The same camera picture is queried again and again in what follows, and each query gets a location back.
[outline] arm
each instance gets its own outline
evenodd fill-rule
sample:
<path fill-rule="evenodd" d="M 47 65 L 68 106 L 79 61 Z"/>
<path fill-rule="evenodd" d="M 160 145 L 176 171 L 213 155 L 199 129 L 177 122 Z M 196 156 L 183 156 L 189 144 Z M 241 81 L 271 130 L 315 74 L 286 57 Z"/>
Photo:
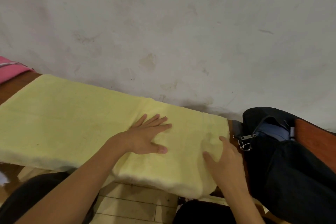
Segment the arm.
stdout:
<path fill-rule="evenodd" d="M 17 224 L 82 223 L 92 202 L 119 158 L 126 152 L 166 153 L 164 146 L 151 143 L 160 132 L 171 128 L 161 125 L 166 117 L 154 116 L 144 123 L 142 116 L 128 131 L 110 139 L 87 162 L 49 192 L 25 213 Z"/>
<path fill-rule="evenodd" d="M 248 191 L 241 154 L 225 137 L 219 139 L 223 142 L 219 162 L 215 162 L 208 152 L 204 152 L 203 157 L 237 224 L 265 223 Z"/>

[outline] black cloth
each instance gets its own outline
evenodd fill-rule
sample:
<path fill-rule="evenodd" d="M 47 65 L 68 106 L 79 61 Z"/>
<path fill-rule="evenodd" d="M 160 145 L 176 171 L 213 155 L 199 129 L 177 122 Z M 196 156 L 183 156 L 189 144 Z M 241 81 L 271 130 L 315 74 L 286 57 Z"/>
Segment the black cloth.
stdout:
<path fill-rule="evenodd" d="M 275 108 L 251 108 L 243 114 L 244 135 L 264 121 L 290 129 L 297 118 Z M 292 224 L 336 223 L 336 174 L 328 166 L 296 141 L 264 134 L 251 138 L 250 148 L 244 157 L 251 194 L 271 213 Z"/>
<path fill-rule="evenodd" d="M 270 219 L 263 219 L 266 224 L 275 223 Z M 235 224 L 236 221 L 228 206 L 191 200 L 181 206 L 173 220 L 173 224 L 186 223 Z"/>
<path fill-rule="evenodd" d="M 31 209 L 38 201 L 40 201 L 68 176 L 69 174 L 66 172 L 59 172 L 37 175 L 27 180 L 24 184 L 17 188 L 0 207 L 0 223 L 15 223 L 23 216 L 23 214 Z M 97 198 L 98 196 L 87 213 L 83 224 L 89 224 L 93 219 L 93 206 L 97 201 Z"/>

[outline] right hand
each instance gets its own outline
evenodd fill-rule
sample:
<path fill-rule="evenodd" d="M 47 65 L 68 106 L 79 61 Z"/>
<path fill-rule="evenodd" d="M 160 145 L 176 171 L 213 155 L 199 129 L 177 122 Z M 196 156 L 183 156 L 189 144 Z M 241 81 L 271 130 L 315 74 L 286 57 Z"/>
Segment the right hand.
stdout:
<path fill-rule="evenodd" d="M 213 160 L 208 152 L 203 152 L 207 168 L 223 194 L 233 190 L 247 190 L 243 158 L 237 148 L 228 139 L 220 136 L 223 152 L 219 162 Z"/>

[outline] zipper pull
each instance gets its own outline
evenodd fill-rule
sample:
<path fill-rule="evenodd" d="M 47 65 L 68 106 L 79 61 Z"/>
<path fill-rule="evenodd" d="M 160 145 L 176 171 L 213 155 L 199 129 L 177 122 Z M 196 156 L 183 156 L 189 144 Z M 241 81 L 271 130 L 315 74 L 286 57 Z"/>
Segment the zipper pull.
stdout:
<path fill-rule="evenodd" d="M 249 135 L 249 136 L 242 136 L 242 137 L 241 137 L 241 140 L 250 139 L 250 138 L 253 138 L 253 137 L 256 137 L 256 136 L 257 136 L 256 134 Z"/>

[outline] left hand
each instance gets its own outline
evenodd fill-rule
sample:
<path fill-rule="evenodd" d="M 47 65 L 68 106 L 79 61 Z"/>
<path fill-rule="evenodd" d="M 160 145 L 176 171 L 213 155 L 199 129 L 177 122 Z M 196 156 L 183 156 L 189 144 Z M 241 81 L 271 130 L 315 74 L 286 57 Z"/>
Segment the left hand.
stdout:
<path fill-rule="evenodd" d="M 147 115 L 144 114 L 127 131 L 115 136 L 118 137 L 121 142 L 126 144 L 127 151 L 136 154 L 167 153 L 168 149 L 165 146 L 152 143 L 152 140 L 158 133 L 171 128 L 172 124 L 162 125 L 168 118 L 160 118 L 159 114 L 144 122 L 146 118 Z"/>

